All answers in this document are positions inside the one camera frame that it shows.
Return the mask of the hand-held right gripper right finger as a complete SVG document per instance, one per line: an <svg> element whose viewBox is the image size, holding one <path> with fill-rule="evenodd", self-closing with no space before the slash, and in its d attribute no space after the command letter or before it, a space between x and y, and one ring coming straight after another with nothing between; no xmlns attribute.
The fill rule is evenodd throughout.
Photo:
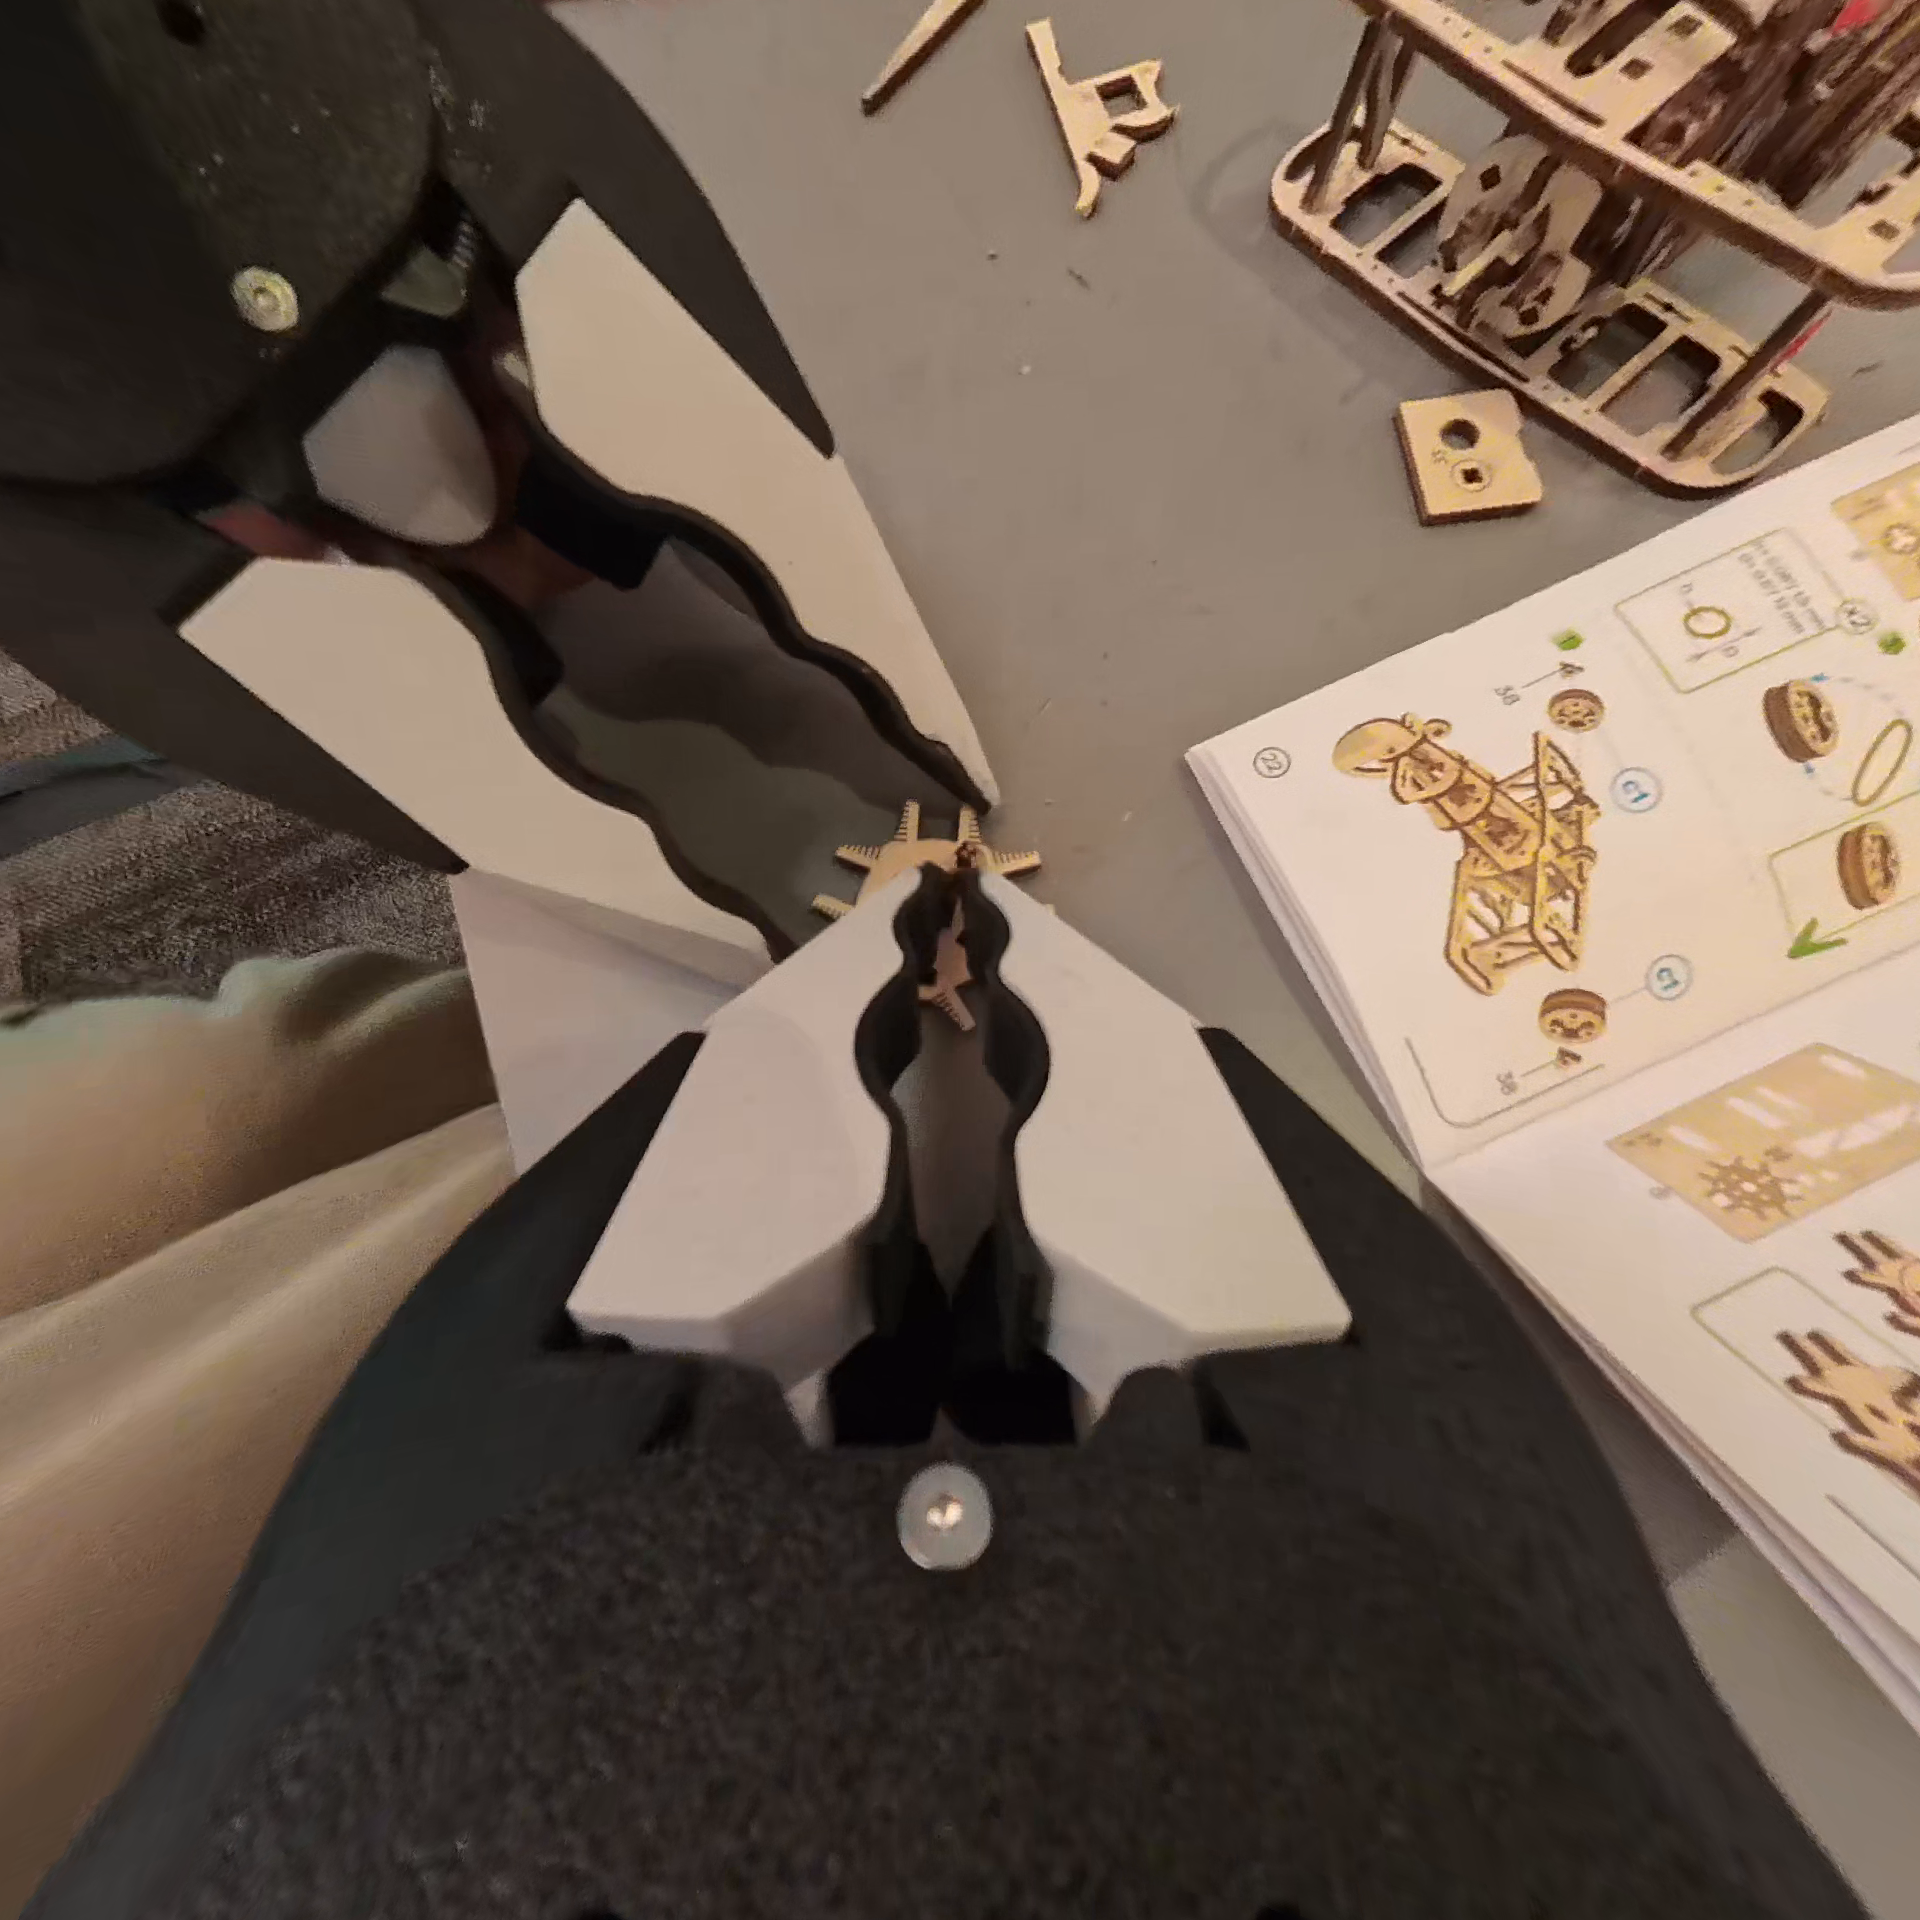
<svg viewBox="0 0 1920 1920"><path fill-rule="evenodd" d="M1353 1324L1205 1031L995 874L959 880L984 1060L1006 1101L995 1295L1089 1431L1127 1379L1331 1345Z"/></svg>

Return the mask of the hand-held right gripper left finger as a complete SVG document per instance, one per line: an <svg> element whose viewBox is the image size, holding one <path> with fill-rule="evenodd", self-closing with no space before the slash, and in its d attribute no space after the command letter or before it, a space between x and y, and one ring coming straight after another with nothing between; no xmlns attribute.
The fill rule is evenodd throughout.
<svg viewBox="0 0 1920 1920"><path fill-rule="evenodd" d="M765 1372L827 1443L831 1370L913 1279L893 1087L951 909L911 868L709 1016L566 1302L585 1330Z"/></svg>

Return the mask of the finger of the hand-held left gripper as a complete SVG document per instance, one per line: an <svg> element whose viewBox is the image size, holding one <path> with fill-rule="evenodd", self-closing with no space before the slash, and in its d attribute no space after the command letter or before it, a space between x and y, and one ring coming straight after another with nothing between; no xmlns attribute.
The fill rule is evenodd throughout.
<svg viewBox="0 0 1920 1920"><path fill-rule="evenodd" d="M793 952L745 903L682 877L631 806L567 779L511 711L480 635L426 581L252 558L178 634L470 874L542 912L668 964Z"/></svg>
<svg viewBox="0 0 1920 1920"><path fill-rule="evenodd" d="M870 692L900 755L993 808L973 718L844 459L581 199L519 267L514 299L546 437L617 499L701 540L781 642Z"/></svg>

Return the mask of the small wooden gear piece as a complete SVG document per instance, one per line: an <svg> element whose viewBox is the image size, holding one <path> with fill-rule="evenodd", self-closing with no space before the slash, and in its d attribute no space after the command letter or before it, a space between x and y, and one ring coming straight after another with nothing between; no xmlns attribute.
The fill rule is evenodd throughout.
<svg viewBox="0 0 1920 1920"><path fill-rule="evenodd" d="M959 806L952 831L925 829L925 809L918 802L906 802L898 809L898 826L881 842L839 844L833 854L836 863L858 877L851 899L833 895L816 895L811 910L825 921L839 921L860 902L874 897L881 887L903 874L920 868L935 868L946 875L959 870L998 874L1002 877L1027 877L1045 867L1042 851L1009 851L984 835L980 817L971 806ZM959 1033L977 1033L971 1007L966 1004L966 988L973 984L971 964L964 948L964 916L952 905L947 925L941 934L935 957L921 972L918 996L925 1007L941 1011Z"/></svg>

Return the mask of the grey desk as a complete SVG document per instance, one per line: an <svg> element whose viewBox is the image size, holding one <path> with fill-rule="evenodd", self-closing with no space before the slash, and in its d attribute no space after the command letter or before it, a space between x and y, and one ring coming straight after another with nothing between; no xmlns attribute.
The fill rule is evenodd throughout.
<svg viewBox="0 0 1920 1920"><path fill-rule="evenodd" d="M1688 517L1543 430L1546 504L1422 530L1392 427L1453 378L1270 228L1329 110L1342 5L984 5L874 117L921 5L559 5L755 275L988 749L1040 895L1232 1027L1404 1191L1410 1166L1195 792L1184 754ZM1181 107L1069 211L1022 24L1067 73L1162 59ZM542 620L554 711L788 932L836 838L935 792L691 561ZM1915 1734L1528 1290L1748 1744L1872 1916L1915 1916Z"/></svg>

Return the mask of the white instruction booklet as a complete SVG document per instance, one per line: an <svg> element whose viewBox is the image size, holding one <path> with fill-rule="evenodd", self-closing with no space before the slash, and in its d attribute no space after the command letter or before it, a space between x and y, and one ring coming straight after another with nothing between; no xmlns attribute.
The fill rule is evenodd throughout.
<svg viewBox="0 0 1920 1920"><path fill-rule="evenodd" d="M1189 749L1406 1155L1915 1723L1918 425Z"/></svg>

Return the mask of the thin wooden stick piece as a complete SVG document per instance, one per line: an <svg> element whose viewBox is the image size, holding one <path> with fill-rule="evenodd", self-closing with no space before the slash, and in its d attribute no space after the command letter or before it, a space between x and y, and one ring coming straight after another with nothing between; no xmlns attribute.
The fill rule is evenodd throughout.
<svg viewBox="0 0 1920 1920"><path fill-rule="evenodd" d="M878 113L984 2L927 2L858 93L860 114Z"/></svg>

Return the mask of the person's beige trouser leg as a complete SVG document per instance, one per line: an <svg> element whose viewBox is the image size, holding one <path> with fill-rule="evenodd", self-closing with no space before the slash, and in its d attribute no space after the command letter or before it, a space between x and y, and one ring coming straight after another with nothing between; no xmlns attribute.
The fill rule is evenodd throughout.
<svg viewBox="0 0 1920 1920"><path fill-rule="evenodd" d="M204 1651L316 1421L514 1164L467 972L4 1004L2 1901Z"/></svg>

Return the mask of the square wooden piece with holes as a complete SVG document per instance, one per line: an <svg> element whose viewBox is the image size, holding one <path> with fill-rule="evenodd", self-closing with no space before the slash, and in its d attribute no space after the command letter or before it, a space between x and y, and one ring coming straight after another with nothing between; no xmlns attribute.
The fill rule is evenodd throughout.
<svg viewBox="0 0 1920 1920"><path fill-rule="evenodd" d="M1393 427L1419 526L1512 519L1543 499L1507 389L1407 400Z"/></svg>

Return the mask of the wooden airplane model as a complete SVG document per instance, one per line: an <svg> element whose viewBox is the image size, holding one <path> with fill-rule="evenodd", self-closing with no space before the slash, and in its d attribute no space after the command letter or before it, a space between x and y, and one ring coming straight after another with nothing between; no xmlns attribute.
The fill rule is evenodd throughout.
<svg viewBox="0 0 1920 1920"><path fill-rule="evenodd" d="M1918 5L1356 12L1275 228L1657 492L1776 466L1830 314L1915 310Z"/></svg>

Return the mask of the wooden bracket piece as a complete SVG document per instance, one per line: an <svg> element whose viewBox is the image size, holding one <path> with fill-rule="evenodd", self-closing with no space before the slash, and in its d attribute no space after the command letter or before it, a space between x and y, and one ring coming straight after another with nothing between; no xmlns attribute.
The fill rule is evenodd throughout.
<svg viewBox="0 0 1920 1920"><path fill-rule="evenodd" d="M1089 220L1095 216L1100 186L1122 178L1138 148L1164 137L1178 120L1181 107L1162 91L1164 62L1136 62L1073 80L1052 18L1027 20L1022 37L1074 175L1073 211Z"/></svg>

